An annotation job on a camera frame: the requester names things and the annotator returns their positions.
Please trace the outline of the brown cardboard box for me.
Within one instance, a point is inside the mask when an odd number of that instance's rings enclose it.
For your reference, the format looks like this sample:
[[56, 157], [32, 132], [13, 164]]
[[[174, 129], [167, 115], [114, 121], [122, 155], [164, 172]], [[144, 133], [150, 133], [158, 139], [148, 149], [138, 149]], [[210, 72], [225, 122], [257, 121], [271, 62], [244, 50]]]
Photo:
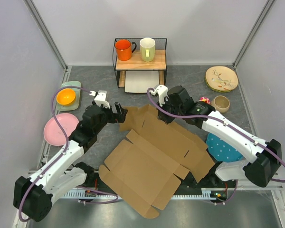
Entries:
[[[153, 106], [127, 110], [119, 127], [126, 138], [99, 167], [99, 177], [141, 216], [153, 219], [189, 173], [200, 181], [214, 161], [203, 140], [176, 122], [159, 120]], [[147, 191], [159, 195], [149, 200], [137, 196]]]

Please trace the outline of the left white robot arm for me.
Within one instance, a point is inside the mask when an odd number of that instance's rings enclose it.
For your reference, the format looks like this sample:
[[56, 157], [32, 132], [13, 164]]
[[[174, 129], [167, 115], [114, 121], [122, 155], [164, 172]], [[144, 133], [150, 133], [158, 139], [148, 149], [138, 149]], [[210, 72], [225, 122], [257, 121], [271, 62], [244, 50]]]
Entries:
[[97, 135], [107, 124], [123, 123], [127, 109], [116, 102], [111, 106], [88, 106], [66, 144], [52, 159], [28, 178], [20, 176], [14, 186], [13, 205], [21, 222], [41, 221], [54, 203], [74, 187], [89, 187], [95, 181], [94, 169], [81, 162], [69, 173], [66, 169], [83, 156], [97, 141]]

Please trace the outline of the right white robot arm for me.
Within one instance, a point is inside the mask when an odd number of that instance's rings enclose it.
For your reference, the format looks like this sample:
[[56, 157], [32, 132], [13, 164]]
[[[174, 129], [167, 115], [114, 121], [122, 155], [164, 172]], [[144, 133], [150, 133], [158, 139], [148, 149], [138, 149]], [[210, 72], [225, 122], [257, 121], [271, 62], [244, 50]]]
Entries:
[[219, 187], [231, 179], [247, 178], [259, 187], [266, 187], [280, 168], [282, 157], [281, 143], [275, 139], [266, 141], [241, 129], [213, 106], [204, 102], [194, 102], [187, 90], [178, 85], [168, 89], [156, 86], [151, 94], [158, 97], [158, 118], [171, 123], [180, 118], [186, 123], [212, 133], [236, 149], [243, 161], [222, 162], [208, 175], [209, 184]]

